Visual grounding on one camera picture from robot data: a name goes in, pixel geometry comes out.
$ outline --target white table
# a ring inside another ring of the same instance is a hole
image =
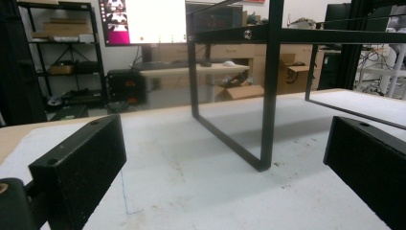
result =
[[[331,104],[355,101],[352,109],[406,123],[404,101],[349,91],[314,96]],[[85,229],[388,229],[323,164],[332,116],[354,117],[303,97],[278,97],[273,165],[266,172],[215,138],[188,106],[123,114],[128,159]],[[256,98],[204,104],[201,113],[256,152],[261,109]],[[0,177],[28,182],[26,166],[91,119],[0,128],[0,155],[12,151]],[[365,122],[406,140],[405,130]]]

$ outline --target monitor screen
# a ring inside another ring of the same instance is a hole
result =
[[[184,43],[184,0],[99,0],[106,46]]]
[[[99,0],[106,46],[186,43],[186,13],[210,3],[185,0]],[[197,13],[197,32],[242,26],[242,6]]]
[[[325,18],[325,30],[339,30],[344,31],[347,29],[348,21],[350,18],[350,4],[328,4]]]

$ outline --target metal rack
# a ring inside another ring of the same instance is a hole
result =
[[[311,80],[315,65],[315,56],[320,44],[344,44],[342,56],[346,62],[342,63],[342,85],[341,88],[350,88],[353,81],[348,76],[355,73],[359,53],[362,44],[383,44],[383,43],[404,43],[406,34],[389,34],[377,32],[362,31],[365,22],[368,20],[368,15],[375,8],[380,6],[388,6],[389,4],[403,3],[404,1],[382,1],[382,0],[352,0],[351,2],[351,18],[361,18],[350,22],[350,31],[327,31],[327,30],[299,30],[282,28],[282,13],[283,0],[269,0],[269,24],[259,25],[254,27],[242,27],[229,30],[211,31],[211,32],[194,32],[193,19],[197,13],[221,8],[230,4],[239,2],[238,0],[226,0],[218,4],[212,5],[200,11],[194,11],[187,14],[187,34],[188,34],[188,56],[189,70],[191,82],[191,103],[192,116],[217,138],[223,141],[227,146],[234,150],[241,158],[253,166],[257,171],[263,172],[268,170],[272,164],[272,147],[274,140],[275,126],[275,111],[277,99],[277,85],[279,71],[279,55],[281,44],[313,44],[312,59],[310,61],[310,69],[307,79],[307,87],[305,100],[311,103],[328,106],[338,109],[356,116],[364,117],[380,123],[384,123],[394,127],[405,128],[405,126],[392,124],[382,121],[365,114],[348,111],[340,107],[336,107],[326,103],[319,103],[310,99]],[[253,153],[232,139],[225,132],[220,130],[205,117],[199,114],[198,94],[197,94],[197,75],[196,75],[196,57],[195,43],[202,44],[232,44],[232,43],[264,43],[266,48],[266,67],[265,67],[265,83],[263,96],[263,112],[262,112],[262,131],[260,158],[257,158]]]
[[[90,23],[92,27],[92,34],[95,42],[91,42],[90,44],[84,42],[53,42],[53,41],[31,41],[30,43],[35,45],[36,50],[38,51],[38,57],[41,65],[42,71],[37,73],[39,77],[44,77],[45,83],[47,86],[47,91],[50,96],[53,95],[51,85],[49,83],[49,77],[52,75],[48,73],[44,56],[42,52],[42,46],[45,45],[63,45],[66,46],[66,50],[63,52],[62,55],[59,56],[57,60],[63,57],[65,54],[69,54],[70,59],[74,60],[73,53],[83,57],[84,59],[88,60],[87,57],[82,55],[74,46],[79,45],[91,45],[94,47],[96,52],[96,59],[98,63],[98,74],[100,75],[101,79],[101,94],[106,95],[106,86],[105,86],[105,78],[104,78],[104,70],[102,64],[102,51],[101,46],[99,43],[99,36],[98,36],[98,27],[96,24],[96,16],[94,13],[94,9],[90,3],[76,3],[76,2],[59,2],[58,4],[40,4],[40,3],[30,3],[30,2],[18,2],[18,6],[20,8],[26,9],[27,14],[30,19],[31,29],[33,32],[36,32],[36,27],[34,24],[34,16],[32,13],[32,9],[45,9],[45,10],[62,10],[62,11],[71,11],[71,12],[84,12],[87,13],[90,17]],[[73,74],[76,78],[77,87],[79,89],[79,82],[78,82],[78,73]]]

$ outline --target cardboard box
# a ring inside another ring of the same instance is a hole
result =
[[[31,32],[31,37],[32,38],[44,38],[48,39],[50,37],[49,33],[46,32]]]
[[[287,69],[295,62],[296,54],[280,54],[280,64],[278,71],[278,90],[277,94],[285,94],[284,87],[287,79]]]
[[[247,26],[247,18],[248,18],[248,12],[243,11],[242,12],[242,26],[246,27]]]
[[[52,23],[69,23],[69,24],[86,24],[86,19],[72,19],[72,18],[51,18]]]
[[[50,67],[50,74],[52,75],[70,75],[75,70],[74,65],[53,65]]]
[[[44,31],[51,33],[51,32],[65,32],[65,33],[72,33],[73,35],[80,35],[80,34],[89,34],[91,31],[87,24],[78,24],[78,23],[52,23],[52,22],[45,22],[44,23]]]
[[[290,66],[287,68],[287,79],[283,94],[305,92],[309,66]]]
[[[260,85],[249,85],[225,90],[228,100],[240,100],[263,97],[263,88]]]

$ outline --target wooden drawer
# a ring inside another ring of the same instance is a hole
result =
[[[212,58],[253,58],[255,44],[213,45]]]
[[[196,56],[204,56],[205,46],[196,45]],[[188,58],[188,46],[186,44],[158,45],[152,48],[152,60],[171,62],[174,60],[184,60]]]
[[[254,54],[256,56],[266,56],[266,45],[265,44],[256,44],[254,48]]]

